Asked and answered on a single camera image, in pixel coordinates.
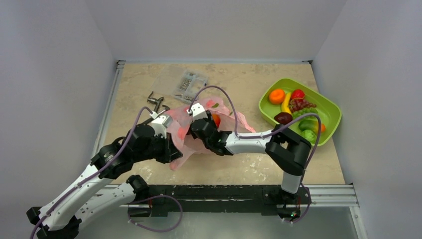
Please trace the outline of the fake dark red plum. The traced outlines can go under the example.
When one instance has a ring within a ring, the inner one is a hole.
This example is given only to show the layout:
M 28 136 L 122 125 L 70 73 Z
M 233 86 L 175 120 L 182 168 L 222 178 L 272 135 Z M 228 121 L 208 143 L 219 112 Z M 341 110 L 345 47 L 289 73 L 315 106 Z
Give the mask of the fake dark red plum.
M 293 116 L 287 112 L 280 112 L 274 116 L 277 124 L 287 125 L 293 120 Z

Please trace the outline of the fake green lime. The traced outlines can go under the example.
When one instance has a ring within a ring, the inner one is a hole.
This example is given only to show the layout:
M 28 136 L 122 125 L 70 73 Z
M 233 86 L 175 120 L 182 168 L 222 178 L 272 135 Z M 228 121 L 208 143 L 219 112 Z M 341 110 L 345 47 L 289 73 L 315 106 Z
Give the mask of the fake green lime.
M 312 144 L 314 144 L 317 139 L 317 134 L 309 129 L 303 130 L 301 136 Z

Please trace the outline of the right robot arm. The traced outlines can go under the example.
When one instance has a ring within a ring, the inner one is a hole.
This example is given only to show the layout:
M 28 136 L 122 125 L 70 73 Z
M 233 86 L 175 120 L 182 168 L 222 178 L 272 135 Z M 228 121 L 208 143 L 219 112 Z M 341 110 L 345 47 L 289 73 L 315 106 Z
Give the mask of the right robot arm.
M 218 130 L 211 116 L 194 120 L 189 133 L 200 139 L 205 148 L 219 156 L 242 153 L 267 154 L 283 171 L 280 198 L 287 203 L 299 196 L 311 143 L 282 124 L 260 133 L 240 133 Z

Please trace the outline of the fake red strawberry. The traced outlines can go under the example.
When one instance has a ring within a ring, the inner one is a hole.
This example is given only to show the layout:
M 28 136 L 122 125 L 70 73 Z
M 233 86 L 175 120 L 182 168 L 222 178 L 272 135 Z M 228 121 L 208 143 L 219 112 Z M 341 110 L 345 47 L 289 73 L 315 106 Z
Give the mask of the fake red strawberry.
M 301 89 L 295 89 L 291 93 L 291 100 L 302 101 L 305 98 L 305 93 Z

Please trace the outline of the pink plastic bag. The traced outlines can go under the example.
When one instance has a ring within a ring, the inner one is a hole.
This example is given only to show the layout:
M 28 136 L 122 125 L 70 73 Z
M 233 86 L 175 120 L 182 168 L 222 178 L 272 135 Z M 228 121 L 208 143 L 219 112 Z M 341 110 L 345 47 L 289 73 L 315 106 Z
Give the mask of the pink plastic bag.
M 194 154 L 233 155 L 225 148 L 228 136 L 234 133 L 255 133 L 244 114 L 233 113 L 221 97 L 211 96 L 164 113 L 172 122 L 167 128 L 172 142 L 182 156 L 170 163 L 171 170 L 179 169 Z

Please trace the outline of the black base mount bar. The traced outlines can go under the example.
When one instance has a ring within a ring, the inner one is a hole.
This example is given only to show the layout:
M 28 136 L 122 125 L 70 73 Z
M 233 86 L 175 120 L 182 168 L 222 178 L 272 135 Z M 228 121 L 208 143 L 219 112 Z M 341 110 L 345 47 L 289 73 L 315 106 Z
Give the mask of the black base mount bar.
M 312 203 L 309 189 L 291 195 L 280 185 L 150 185 L 128 207 L 131 217 L 166 217 L 184 213 L 259 213 L 293 219 Z

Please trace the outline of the aluminium frame rail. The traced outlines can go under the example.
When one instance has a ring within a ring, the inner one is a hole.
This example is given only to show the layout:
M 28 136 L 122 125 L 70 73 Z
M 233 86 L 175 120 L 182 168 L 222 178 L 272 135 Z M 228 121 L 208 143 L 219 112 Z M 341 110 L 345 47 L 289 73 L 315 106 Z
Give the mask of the aluminium frame rail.
M 123 70 L 126 64 L 126 60 L 118 60 L 116 62 L 116 70 L 114 73 L 114 77 L 112 80 L 112 84 L 110 87 L 110 92 L 108 95 L 108 99 L 105 105 L 105 111 L 103 114 L 102 121 L 100 123 L 98 134 L 95 140 L 95 144 L 91 153 L 91 158 L 99 151 L 99 149 L 104 145 L 104 141 L 106 139 L 106 134 L 109 126 L 109 121 L 111 117 L 111 113 L 114 107 L 114 101 L 118 92 L 120 80 L 123 74 Z

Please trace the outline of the fake mango green orange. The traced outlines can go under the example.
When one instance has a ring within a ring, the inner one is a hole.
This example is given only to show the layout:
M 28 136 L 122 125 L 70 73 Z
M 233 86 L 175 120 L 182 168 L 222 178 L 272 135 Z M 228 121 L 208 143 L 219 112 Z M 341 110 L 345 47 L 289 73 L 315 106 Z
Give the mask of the fake mango green orange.
M 321 127 L 320 129 L 321 133 L 325 132 L 326 127 L 323 123 L 321 124 L 321 126 L 319 126 L 319 123 L 317 120 L 309 120 L 309 119 L 300 121 L 299 126 L 298 126 L 299 130 L 301 131 L 311 130 L 315 134 L 318 134 L 318 130 L 320 127 Z

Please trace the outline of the fake green grapes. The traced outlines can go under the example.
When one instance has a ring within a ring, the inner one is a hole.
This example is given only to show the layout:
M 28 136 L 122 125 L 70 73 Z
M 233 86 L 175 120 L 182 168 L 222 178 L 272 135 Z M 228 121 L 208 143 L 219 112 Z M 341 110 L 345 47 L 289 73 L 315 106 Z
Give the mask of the fake green grapes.
M 298 118 L 298 117 L 300 117 L 300 116 L 302 116 L 304 114 L 308 114 L 308 113 L 317 114 L 318 111 L 317 111 L 316 108 L 303 108 L 303 109 L 300 109 L 298 111 L 293 112 L 292 113 L 292 117 L 293 117 L 293 119 L 296 119 L 296 118 Z

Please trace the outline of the fake banana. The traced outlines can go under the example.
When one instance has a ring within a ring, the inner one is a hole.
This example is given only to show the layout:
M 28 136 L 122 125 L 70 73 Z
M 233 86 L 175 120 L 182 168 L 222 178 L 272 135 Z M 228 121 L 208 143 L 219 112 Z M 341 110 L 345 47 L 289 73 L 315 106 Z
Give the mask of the fake banana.
M 288 113 L 288 114 L 292 114 L 290 108 L 289 108 L 289 103 L 290 103 L 290 99 L 291 99 L 291 92 L 288 92 L 285 94 L 285 98 L 281 104 L 281 111 L 284 113 Z

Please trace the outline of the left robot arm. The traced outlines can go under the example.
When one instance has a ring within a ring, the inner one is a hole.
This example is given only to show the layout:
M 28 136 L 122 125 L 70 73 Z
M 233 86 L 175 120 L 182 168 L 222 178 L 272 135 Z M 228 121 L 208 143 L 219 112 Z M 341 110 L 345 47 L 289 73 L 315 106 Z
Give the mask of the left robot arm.
M 171 163 L 183 156 L 183 138 L 163 123 L 134 125 L 126 136 L 103 146 L 81 175 L 57 198 L 26 215 L 34 225 L 30 238 L 74 239 L 100 213 L 123 204 L 148 203 L 161 195 L 139 175 L 130 176 L 110 194 L 95 194 L 132 169 L 134 163 L 154 159 Z

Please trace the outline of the green plastic tray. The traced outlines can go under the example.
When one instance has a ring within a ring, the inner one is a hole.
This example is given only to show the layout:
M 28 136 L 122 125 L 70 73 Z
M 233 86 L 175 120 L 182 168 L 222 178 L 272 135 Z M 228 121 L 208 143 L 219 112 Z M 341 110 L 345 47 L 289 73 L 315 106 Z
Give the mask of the green plastic tray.
M 319 115 L 321 122 L 325 125 L 325 132 L 321 134 L 318 146 L 324 145 L 332 137 L 342 117 L 341 109 L 338 105 L 321 95 L 319 92 L 311 89 L 305 84 L 289 78 L 283 78 L 276 81 L 267 89 L 259 100 L 258 108 L 262 118 L 266 122 L 268 122 L 271 126 L 275 126 L 277 122 L 274 120 L 274 116 L 282 111 L 280 105 L 274 105 L 270 103 L 268 99 L 269 94 L 274 89 L 282 89 L 285 93 L 293 92 L 296 89 L 302 90 L 305 93 L 305 99 L 316 104 L 317 114 Z

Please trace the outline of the black metal clamp tool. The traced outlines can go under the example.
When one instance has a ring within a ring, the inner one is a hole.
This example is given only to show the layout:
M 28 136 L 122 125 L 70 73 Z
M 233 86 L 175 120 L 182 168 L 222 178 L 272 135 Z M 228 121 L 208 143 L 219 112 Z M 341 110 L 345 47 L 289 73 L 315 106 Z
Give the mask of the black metal clamp tool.
M 154 112 L 158 113 L 158 109 L 160 108 L 160 106 L 161 106 L 162 102 L 164 101 L 164 98 L 163 98 L 163 97 L 154 98 L 154 97 L 153 97 L 153 94 L 154 94 L 154 92 L 152 91 L 152 92 L 149 94 L 149 96 L 148 96 L 148 98 L 147 98 L 147 101 L 148 101 L 149 103 L 151 103 L 151 104 L 154 104 L 154 105 L 155 105 L 155 107 L 154 107 Z

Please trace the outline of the fake red grapes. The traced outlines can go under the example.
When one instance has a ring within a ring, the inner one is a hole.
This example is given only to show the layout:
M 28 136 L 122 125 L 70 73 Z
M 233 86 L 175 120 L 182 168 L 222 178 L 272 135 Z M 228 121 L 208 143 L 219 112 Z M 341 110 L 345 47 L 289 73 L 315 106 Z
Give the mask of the fake red grapes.
M 289 108 L 291 110 L 291 112 L 295 112 L 298 111 L 300 109 L 303 108 L 317 108 L 316 104 L 311 103 L 305 99 L 303 99 L 302 101 L 299 100 L 291 100 L 289 103 Z

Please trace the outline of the clear screw organizer box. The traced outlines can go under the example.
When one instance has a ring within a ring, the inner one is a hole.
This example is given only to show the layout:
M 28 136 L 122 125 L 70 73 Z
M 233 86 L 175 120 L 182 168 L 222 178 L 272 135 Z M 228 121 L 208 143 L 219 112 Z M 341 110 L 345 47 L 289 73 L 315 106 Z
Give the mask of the clear screw organizer box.
M 172 92 L 175 99 L 191 103 L 199 90 L 208 84 L 208 76 L 194 70 L 185 70 Z

